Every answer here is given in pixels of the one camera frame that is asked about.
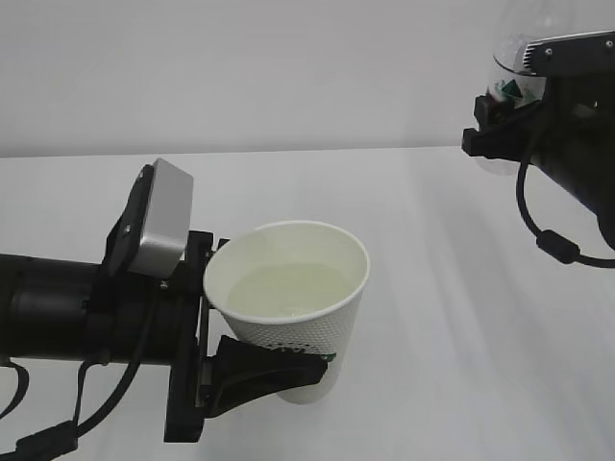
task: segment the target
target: white background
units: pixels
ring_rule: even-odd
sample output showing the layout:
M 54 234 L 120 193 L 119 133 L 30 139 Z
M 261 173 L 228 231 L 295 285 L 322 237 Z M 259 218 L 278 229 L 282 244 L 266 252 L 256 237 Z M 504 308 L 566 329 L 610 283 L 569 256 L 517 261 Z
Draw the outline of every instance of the white background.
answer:
M 0 0 L 0 157 L 457 145 L 504 0 Z

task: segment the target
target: white paper cup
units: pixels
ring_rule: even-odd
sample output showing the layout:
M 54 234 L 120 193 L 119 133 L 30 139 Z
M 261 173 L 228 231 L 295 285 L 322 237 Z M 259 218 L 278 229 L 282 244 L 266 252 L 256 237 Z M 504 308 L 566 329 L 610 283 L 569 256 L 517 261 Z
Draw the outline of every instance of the white paper cup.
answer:
M 286 264 L 324 264 L 349 282 L 348 296 L 308 314 L 253 316 L 233 310 L 229 295 L 238 282 L 258 269 Z M 324 397 L 335 385 L 370 271 L 363 244 L 328 224 L 288 221 L 258 228 L 231 240 L 209 262 L 205 293 L 240 341 L 268 349 L 318 353 L 330 361 L 320 383 L 280 392 L 293 403 Z

